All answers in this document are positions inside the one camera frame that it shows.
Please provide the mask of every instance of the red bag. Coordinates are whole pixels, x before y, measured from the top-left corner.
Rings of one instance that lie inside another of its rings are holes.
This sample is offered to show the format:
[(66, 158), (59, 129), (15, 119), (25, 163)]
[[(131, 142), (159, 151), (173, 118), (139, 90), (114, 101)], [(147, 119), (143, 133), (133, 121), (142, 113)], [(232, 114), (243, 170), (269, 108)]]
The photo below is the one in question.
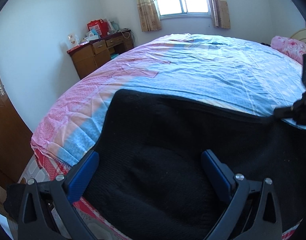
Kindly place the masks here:
[(101, 36), (105, 37), (108, 34), (109, 31), (109, 25), (107, 22), (104, 22), (102, 19), (92, 21), (87, 24), (88, 30), (96, 30), (96, 32)]

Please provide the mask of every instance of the wooden cabinet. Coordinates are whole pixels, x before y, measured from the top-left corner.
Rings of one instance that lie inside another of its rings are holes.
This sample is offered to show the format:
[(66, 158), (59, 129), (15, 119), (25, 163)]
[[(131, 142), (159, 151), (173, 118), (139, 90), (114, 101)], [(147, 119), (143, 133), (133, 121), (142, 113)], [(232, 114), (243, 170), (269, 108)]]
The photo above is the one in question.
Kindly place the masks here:
[(128, 37), (127, 36), (123, 37), (123, 40), (124, 40), (126, 51), (129, 51), (134, 48), (131, 35), (129, 35)]
[(94, 60), (95, 60), (95, 64), (99, 68), (111, 60), (111, 54), (109, 53), (109, 50), (106, 49), (105, 51), (99, 54), (96, 54), (94, 56)]
[(122, 54), (133, 48), (130, 32), (114, 33), (71, 49), (68, 54), (72, 58), (80, 79), (82, 79), (109, 62), (111, 54)]

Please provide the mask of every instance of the bed headboard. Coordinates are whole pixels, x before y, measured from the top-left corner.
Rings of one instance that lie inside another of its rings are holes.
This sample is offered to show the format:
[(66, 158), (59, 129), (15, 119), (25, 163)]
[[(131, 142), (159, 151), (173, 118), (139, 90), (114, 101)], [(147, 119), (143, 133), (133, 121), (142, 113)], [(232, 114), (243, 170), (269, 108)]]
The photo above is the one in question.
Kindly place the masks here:
[(295, 32), (292, 36), (291, 39), (295, 39), (298, 41), (302, 41), (306, 43), (306, 28), (301, 29), (297, 32)]

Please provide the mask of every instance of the floral curtain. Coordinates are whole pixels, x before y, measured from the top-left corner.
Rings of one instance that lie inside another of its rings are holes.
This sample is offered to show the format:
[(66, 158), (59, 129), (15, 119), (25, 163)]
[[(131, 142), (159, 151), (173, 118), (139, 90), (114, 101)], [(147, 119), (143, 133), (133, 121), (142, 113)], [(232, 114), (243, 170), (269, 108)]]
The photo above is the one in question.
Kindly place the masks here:
[(228, 11), (227, 0), (209, 0), (211, 7), (213, 25), (215, 27), (230, 29), (230, 14)]
[(154, 0), (137, 0), (137, 8), (143, 32), (162, 29)]

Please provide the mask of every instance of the pillow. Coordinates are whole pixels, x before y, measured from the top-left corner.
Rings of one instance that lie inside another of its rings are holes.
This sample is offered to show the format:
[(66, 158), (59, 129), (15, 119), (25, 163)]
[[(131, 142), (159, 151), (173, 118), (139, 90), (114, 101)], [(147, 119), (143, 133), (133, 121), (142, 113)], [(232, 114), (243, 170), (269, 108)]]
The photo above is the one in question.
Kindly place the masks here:
[(286, 37), (275, 36), (272, 39), (271, 47), (303, 65), (303, 55), (306, 54), (306, 43)]

